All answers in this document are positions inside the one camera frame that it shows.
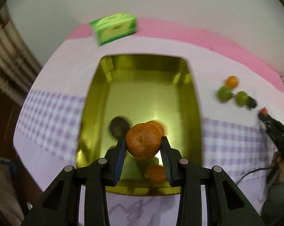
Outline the dark brown fruit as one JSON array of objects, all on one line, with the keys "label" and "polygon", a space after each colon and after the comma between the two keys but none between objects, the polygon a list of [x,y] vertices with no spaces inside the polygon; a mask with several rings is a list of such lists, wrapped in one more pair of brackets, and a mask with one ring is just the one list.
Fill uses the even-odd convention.
[{"label": "dark brown fruit", "polygon": [[246,106],[249,110],[255,109],[257,107],[257,101],[254,98],[248,96]]}]

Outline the green tomato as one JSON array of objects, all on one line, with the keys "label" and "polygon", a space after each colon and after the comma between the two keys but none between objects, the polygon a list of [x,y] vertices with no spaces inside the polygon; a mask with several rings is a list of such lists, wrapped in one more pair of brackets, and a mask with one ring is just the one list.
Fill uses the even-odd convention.
[{"label": "green tomato", "polygon": [[248,102],[248,99],[249,99],[249,97],[248,97],[247,93],[244,92],[244,91],[238,92],[235,96],[236,104],[240,107],[245,106]]},{"label": "green tomato", "polygon": [[222,86],[217,91],[217,98],[220,102],[225,103],[232,99],[234,97],[234,94],[232,93],[232,89],[227,86]]}]

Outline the large orange mandarin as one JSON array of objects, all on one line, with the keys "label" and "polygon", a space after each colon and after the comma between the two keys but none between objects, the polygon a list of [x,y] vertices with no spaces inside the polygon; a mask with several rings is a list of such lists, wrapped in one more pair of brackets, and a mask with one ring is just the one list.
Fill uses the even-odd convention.
[{"label": "large orange mandarin", "polygon": [[150,159],[159,152],[161,138],[162,135],[155,126],[147,123],[137,124],[126,134],[126,148],[137,159]]}]

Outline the pink purple checked tablecloth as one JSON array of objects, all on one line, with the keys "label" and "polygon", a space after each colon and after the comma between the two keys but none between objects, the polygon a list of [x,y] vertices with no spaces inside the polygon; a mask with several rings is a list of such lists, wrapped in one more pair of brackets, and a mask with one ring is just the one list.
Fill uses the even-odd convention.
[{"label": "pink purple checked tablecloth", "polygon": [[271,67],[243,47],[212,33],[158,19],[138,21],[138,32],[99,46],[90,26],[76,29],[50,57],[33,83],[14,133],[21,161],[41,190],[66,165],[76,166],[82,114],[99,60],[106,55],[151,54],[188,60],[197,96],[202,134],[202,165],[219,165],[261,211],[265,171],[275,146],[264,133],[257,109],[220,103],[217,90],[229,76],[238,91],[284,124],[284,87]]}]

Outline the small orange tomato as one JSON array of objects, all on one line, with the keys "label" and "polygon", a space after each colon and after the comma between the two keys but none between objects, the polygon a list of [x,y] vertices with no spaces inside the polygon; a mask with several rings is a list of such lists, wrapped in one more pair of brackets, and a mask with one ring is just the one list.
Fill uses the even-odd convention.
[{"label": "small orange tomato", "polygon": [[239,85],[239,79],[236,76],[229,76],[225,80],[225,85],[230,89],[235,89]]}]

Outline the dark fruit in tin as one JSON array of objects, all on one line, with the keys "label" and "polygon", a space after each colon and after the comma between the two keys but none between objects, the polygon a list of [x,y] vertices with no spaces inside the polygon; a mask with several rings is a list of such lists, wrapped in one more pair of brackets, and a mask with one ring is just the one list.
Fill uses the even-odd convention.
[{"label": "dark fruit in tin", "polygon": [[116,116],[109,124],[109,131],[115,139],[120,139],[130,130],[129,121],[122,117]]}]

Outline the orange mandarin in tin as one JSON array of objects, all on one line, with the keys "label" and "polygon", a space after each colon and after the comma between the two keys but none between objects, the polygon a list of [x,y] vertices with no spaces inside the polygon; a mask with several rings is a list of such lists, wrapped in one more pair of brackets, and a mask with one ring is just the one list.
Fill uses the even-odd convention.
[{"label": "orange mandarin in tin", "polygon": [[161,136],[165,136],[165,128],[163,124],[161,124],[157,120],[148,121],[147,124],[153,125],[160,132]]}]

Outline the gold toffee tin box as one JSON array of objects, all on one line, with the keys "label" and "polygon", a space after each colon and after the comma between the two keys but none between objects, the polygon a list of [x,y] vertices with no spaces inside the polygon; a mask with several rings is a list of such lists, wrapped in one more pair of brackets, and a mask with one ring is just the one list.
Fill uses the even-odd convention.
[{"label": "gold toffee tin box", "polygon": [[[82,114],[77,167],[90,165],[116,146],[119,139],[109,131],[116,116],[126,118],[130,128],[157,120],[172,148],[202,164],[201,120],[187,59],[151,54],[102,57]],[[126,149],[121,179],[107,191],[138,196],[178,194],[180,188],[163,180],[162,166],[160,151],[153,158],[140,160]]]}]

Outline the green tissue pack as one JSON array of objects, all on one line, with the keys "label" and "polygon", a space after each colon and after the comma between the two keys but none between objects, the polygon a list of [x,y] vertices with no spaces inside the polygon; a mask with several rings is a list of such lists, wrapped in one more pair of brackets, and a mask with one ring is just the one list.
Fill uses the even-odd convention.
[{"label": "green tissue pack", "polygon": [[135,34],[137,18],[128,13],[117,13],[90,22],[99,46]]}]

